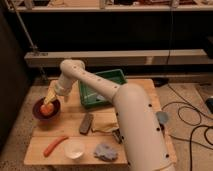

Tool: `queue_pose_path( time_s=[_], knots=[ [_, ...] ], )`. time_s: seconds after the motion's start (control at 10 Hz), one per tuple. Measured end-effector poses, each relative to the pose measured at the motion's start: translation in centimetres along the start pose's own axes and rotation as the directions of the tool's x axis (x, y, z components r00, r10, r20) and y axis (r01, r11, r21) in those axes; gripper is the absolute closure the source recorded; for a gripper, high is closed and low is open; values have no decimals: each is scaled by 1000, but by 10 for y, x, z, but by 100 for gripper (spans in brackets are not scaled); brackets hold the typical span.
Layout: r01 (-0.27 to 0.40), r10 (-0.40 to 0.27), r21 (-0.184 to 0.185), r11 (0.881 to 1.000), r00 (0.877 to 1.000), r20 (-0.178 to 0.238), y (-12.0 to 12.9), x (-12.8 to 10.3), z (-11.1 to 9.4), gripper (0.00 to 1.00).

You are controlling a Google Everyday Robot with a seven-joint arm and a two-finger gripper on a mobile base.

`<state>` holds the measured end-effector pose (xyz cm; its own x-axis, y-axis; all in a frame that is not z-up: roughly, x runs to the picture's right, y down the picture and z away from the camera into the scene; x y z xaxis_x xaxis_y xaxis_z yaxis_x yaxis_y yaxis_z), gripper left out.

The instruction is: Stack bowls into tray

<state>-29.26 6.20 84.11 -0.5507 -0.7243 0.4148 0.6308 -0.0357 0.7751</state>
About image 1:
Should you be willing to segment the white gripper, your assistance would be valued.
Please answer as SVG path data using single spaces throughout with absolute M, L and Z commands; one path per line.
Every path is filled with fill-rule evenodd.
M 59 96 L 68 96 L 71 92 L 72 85 L 71 82 L 68 80 L 58 80 L 54 86 L 54 89 L 51 88 L 48 90 L 47 95 L 43 101 L 44 105 L 47 105 L 54 100 L 57 99 L 57 95 Z

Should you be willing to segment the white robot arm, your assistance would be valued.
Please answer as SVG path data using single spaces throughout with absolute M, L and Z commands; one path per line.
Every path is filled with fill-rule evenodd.
M 131 171 L 175 171 L 151 100 L 142 86 L 119 85 L 87 72 L 80 60 L 64 60 L 60 69 L 54 92 L 47 95 L 45 104 L 56 95 L 67 96 L 73 83 L 80 80 L 115 107 Z

